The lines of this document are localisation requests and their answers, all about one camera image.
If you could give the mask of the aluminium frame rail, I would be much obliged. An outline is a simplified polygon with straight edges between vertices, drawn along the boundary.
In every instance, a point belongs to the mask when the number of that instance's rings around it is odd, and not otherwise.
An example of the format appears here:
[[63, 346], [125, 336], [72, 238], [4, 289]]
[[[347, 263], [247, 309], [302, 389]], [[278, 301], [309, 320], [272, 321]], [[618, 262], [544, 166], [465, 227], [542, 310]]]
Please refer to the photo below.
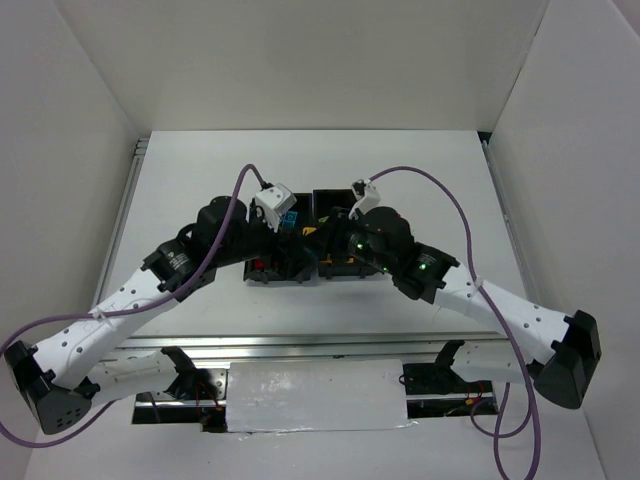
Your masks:
[[431, 358], [449, 341], [504, 345], [497, 334], [480, 332], [435, 334], [340, 334], [283, 336], [132, 337], [121, 352], [151, 352], [179, 347], [194, 361], [346, 359], [357, 357]]

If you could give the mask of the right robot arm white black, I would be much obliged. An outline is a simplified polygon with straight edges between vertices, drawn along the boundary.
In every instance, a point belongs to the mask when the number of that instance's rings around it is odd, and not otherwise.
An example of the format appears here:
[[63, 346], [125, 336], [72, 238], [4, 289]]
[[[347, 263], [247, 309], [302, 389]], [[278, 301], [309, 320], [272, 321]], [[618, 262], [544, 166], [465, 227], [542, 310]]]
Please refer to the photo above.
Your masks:
[[546, 309], [480, 279], [469, 265], [416, 241], [409, 223], [390, 207], [357, 217], [335, 208], [316, 233], [332, 259], [353, 257], [389, 274], [409, 299], [457, 312], [503, 334], [543, 398], [566, 409], [581, 407], [602, 357], [591, 314]]

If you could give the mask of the white foil covered board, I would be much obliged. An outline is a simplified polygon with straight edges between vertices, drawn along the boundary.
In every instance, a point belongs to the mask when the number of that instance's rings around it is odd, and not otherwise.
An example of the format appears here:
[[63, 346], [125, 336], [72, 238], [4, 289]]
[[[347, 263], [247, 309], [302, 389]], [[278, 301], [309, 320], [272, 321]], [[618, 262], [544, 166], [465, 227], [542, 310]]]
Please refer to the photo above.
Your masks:
[[409, 425], [402, 364], [387, 360], [233, 363], [230, 432], [392, 430]]

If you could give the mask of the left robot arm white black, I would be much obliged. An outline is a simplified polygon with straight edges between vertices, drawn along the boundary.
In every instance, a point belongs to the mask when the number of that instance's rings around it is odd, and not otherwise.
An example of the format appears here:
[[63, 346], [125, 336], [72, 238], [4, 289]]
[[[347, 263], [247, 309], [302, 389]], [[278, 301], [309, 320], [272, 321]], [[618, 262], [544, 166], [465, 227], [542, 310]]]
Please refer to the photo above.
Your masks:
[[70, 430], [94, 407], [146, 392], [175, 399], [213, 394], [209, 372], [178, 346], [119, 358], [117, 348], [151, 320], [211, 284], [218, 269], [265, 257], [299, 233], [287, 219], [296, 198], [279, 188], [250, 204], [214, 198], [195, 222], [160, 244], [132, 276], [89, 313], [55, 335], [28, 344], [14, 338], [4, 358], [41, 430]]

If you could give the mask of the teal lego brick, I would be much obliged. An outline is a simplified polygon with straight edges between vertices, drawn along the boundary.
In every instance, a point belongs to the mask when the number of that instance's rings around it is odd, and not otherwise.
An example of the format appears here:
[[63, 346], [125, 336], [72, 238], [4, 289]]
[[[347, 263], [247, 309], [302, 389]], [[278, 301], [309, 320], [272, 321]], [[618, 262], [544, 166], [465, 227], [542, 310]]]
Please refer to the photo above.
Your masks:
[[280, 226], [284, 229], [293, 229], [298, 225], [298, 213], [287, 211], [280, 219]]

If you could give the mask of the black four compartment tray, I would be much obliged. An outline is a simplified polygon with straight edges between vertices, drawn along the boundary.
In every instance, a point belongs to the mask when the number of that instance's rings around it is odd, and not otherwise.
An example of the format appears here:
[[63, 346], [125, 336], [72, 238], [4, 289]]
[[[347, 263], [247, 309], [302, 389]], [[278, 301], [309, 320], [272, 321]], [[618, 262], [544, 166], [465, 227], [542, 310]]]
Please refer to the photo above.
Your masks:
[[355, 196], [349, 189], [321, 189], [297, 193], [296, 203], [280, 221], [277, 240], [268, 252], [244, 263], [243, 279], [247, 282], [307, 282], [317, 276], [365, 279], [377, 270], [353, 257], [333, 257], [305, 243], [329, 218], [334, 209], [350, 210]]

